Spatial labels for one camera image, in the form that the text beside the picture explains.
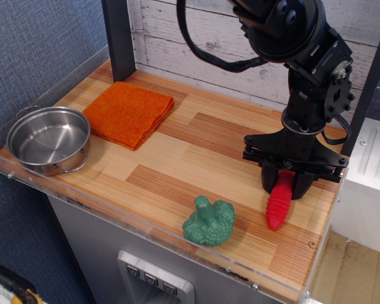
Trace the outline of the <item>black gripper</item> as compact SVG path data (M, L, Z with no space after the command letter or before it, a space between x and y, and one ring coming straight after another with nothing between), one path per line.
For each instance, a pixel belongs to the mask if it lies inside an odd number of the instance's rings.
M243 158L263 165L262 187L266 192L272 192L282 169L296 172L292 200L302 199L315 178L340 181L341 172L349 161L317 139L325 126L320 123L304 129L297 123L284 122L283 129L278 132L244 138Z

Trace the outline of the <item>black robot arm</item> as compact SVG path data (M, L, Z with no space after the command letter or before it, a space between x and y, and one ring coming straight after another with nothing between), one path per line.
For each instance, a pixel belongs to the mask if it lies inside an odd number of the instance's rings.
M243 157L262 169L262 186L271 192L282 170L294 173L292 197L302 198L314 181L339 182L348 165L331 146L344 139L318 135L337 121L347 134L343 113L354 99L351 92L352 51L326 20L321 1L233 1L251 47L261 59L288 69L289 101L282 113L282 130L248 135Z

